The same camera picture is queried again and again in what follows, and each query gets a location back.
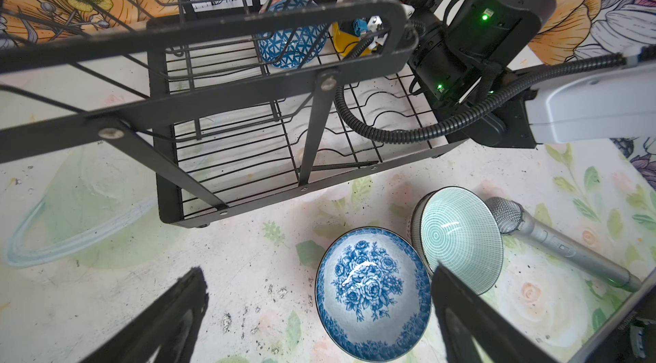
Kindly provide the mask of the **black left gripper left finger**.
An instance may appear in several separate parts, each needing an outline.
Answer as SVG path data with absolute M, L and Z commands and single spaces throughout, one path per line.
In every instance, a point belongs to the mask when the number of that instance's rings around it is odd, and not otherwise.
M 85 362 L 189 362 L 208 308 L 208 286 L 193 267 Z

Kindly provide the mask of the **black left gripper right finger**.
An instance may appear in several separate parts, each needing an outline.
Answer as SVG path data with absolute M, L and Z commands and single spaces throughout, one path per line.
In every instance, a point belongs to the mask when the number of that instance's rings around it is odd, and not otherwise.
M 477 345 L 495 362 L 554 360 L 443 265 L 432 276 L 432 302 L 449 362 L 480 362 Z

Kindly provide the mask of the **blue floral bowl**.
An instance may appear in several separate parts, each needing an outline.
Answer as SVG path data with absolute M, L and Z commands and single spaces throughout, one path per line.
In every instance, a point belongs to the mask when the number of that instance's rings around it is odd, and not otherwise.
M 361 361 L 404 356 L 431 318 L 431 281 L 419 255 L 384 228 L 364 226 L 337 238 L 319 263 L 314 287 L 328 337 Z

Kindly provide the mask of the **blue triangle pattern bowl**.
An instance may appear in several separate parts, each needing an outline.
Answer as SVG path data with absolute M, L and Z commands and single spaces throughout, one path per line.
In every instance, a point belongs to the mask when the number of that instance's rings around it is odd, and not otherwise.
M 270 0 L 267 10 L 280 12 L 316 6 L 310 0 Z M 269 68 L 297 69 L 320 54 L 328 33 L 326 24 L 261 33 L 257 36 L 258 52 Z

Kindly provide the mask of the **yellow bowl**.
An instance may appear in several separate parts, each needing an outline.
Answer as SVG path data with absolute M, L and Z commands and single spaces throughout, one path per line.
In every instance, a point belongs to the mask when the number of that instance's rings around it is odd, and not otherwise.
M 367 0 L 338 0 L 338 2 L 367 1 Z M 337 53 L 346 57 L 360 42 L 360 39 L 373 30 L 377 22 L 375 16 L 362 16 L 331 26 L 332 42 Z

